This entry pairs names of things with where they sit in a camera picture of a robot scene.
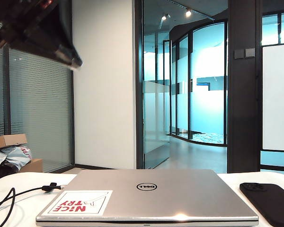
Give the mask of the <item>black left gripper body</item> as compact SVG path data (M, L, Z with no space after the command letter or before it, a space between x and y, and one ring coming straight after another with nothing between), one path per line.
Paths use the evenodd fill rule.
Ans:
M41 23L50 12L47 2L48 0L0 0L0 48L10 43L11 23L28 26Z

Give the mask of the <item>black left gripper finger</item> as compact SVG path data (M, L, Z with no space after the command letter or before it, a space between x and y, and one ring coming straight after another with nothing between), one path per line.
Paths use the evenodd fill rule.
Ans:
M11 23L9 28L12 33L9 43L12 49L47 58L46 34L41 28L41 23L30 26L23 23Z
M50 11L41 21L41 28L46 34L45 45L47 58L67 65L70 68L82 66L82 60L63 24L61 2L59 0L48 1L47 9Z

